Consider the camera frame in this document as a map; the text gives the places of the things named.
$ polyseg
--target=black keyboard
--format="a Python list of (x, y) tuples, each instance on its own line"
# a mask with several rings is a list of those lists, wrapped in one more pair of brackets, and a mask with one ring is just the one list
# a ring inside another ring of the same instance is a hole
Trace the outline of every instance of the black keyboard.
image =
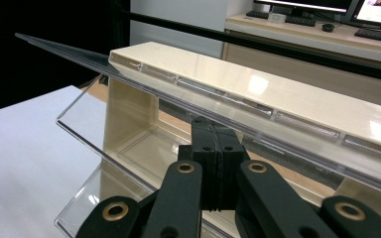
[[(250, 11), (250, 12), (246, 13), (246, 16), (268, 19), (269, 13)], [(287, 16), (286, 17), (286, 23), (292, 23), (292, 24), (298, 24), (298, 25), (303, 25), (303, 26), (308, 26), (308, 27), (314, 27), (315, 24), (317, 23), (317, 21), (315, 19), (311, 19), (311, 18)]]
[(381, 41), (381, 31), (360, 29), (354, 34), (354, 36)]

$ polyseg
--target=monitor screen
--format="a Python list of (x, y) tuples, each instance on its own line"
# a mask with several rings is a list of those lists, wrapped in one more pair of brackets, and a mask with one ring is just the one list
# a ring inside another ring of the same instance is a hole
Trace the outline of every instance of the monitor screen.
[(345, 14), (350, 0), (254, 0), (255, 3)]
[(381, 27), (381, 0), (359, 0), (352, 20)]

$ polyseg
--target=black background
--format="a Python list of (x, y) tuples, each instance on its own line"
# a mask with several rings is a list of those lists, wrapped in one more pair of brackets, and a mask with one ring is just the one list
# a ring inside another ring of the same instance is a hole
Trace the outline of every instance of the black background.
[(104, 1), (0, 1), (0, 108), (68, 85), (80, 86), (98, 75), (15, 33), (108, 55), (113, 38), (108, 15)]

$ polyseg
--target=computer mouse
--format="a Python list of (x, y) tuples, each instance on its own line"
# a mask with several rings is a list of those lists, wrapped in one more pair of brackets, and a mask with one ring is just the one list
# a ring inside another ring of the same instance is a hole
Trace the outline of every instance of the computer mouse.
[(332, 32), (335, 26), (333, 24), (323, 24), (322, 25), (322, 30), (324, 32)]

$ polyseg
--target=brass ring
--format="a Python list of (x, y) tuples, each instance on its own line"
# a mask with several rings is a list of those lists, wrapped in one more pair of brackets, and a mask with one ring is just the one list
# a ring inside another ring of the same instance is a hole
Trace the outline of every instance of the brass ring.
[(178, 171), (180, 173), (191, 173), (194, 171), (194, 166), (191, 164), (187, 164), (187, 163), (180, 164), (180, 165), (178, 165)]
[(265, 173), (267, 168), (259, 163), (252, 163), (249, 165), (249, 170), (254, 173)]
[[(344, 207), (349, 207), (351, 209), (353, 209), (356, 213), (355, 214), (351, 214), (349, 212), (347, 212), (346, 210), (344, 210)], [(361, 210), (359, 207), (353, 205), (353, 204), (350, 204), (350, 203), (347, 203), (347, 202), (339, 202), (335, 205), (335, 210), (343, 217), (345, 218), (348, 218), (348, 219), (351, 219), (351, 220), (355, 220), (355, 221), (361, 221), (361, 220), (364, 220), (366, 219), (366, 213), (364, 213), (363, 210)]]
[[(115, 214), (110, 214), (110, 210), (115, 207), (120, 207), (121, 208), (120, 212), (116, 212)], [(103, 218), (106, 219), (107, 221), (120, 220), (124, 216), (126, 216), (126, 214), (128, 214), (128, 211), (129, 211), (129, 207), (125, 202), (123, 201), (112, 202), (106, 205), (106, 207), (104, 207)]]

